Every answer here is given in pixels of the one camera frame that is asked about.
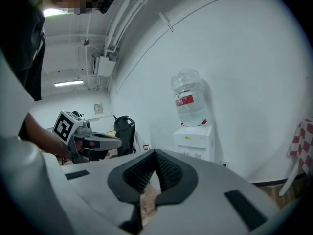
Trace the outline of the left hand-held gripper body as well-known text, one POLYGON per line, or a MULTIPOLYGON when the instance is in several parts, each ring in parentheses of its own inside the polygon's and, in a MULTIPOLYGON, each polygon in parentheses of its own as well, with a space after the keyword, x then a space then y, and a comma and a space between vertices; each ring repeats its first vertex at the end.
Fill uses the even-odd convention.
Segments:
POLYGON ((83 140, 92 133, 90 122, 84 121, 81 114, 61 110, 52 132, 66 146, 66 151, 74 164, 89 161, 83 155, 82 150, 84 148, 78 149, 76 147, 77 141, 81 141, 83 144, 83 140))

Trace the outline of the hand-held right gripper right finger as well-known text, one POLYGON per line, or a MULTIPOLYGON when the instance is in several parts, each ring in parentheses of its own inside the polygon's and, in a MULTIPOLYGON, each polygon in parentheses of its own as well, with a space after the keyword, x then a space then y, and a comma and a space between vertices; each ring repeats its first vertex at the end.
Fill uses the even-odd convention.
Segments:
POLYGON ((146 226, 148 235, 244 235, 248 227, 237 215, 224 193, 240 191, 266 219, 280 209, 262 190, 232 170, 212 162, 177 152, 167 154, 191 165, 198 174, 198 184, 181 204, 157 208, 146 226))

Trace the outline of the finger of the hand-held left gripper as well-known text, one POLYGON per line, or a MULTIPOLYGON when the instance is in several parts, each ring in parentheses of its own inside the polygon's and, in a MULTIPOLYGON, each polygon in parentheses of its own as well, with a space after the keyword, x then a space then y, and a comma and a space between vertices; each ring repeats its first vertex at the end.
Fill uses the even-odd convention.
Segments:
POLYGON ((122 145, 122 140, 103 133, 91 132, 83 138, 83 148, 95 151, 117 149, 122 145))

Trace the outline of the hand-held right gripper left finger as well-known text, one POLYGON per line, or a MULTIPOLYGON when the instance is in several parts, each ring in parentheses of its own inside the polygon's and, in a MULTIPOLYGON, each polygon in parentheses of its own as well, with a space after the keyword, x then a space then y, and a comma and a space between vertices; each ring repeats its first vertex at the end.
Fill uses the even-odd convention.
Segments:
POLYGON ((36 233, 46 235, 155 235, 141 219, 109 220, 73 188, 56 157, 18 138, 0 139, 0 183, 8 200, 36 233))

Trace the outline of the person's left hand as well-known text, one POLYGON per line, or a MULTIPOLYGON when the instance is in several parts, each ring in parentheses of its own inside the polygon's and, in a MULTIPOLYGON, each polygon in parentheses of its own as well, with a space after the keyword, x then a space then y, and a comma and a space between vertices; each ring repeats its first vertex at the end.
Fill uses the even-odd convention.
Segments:
POLYGON ((74 157, 81 157, 84 154, 87 154, 88 152, 91 152, 94 150, 95 142, 83 140, 83 139, 77 139, 75 140, 75 152, 74 157))

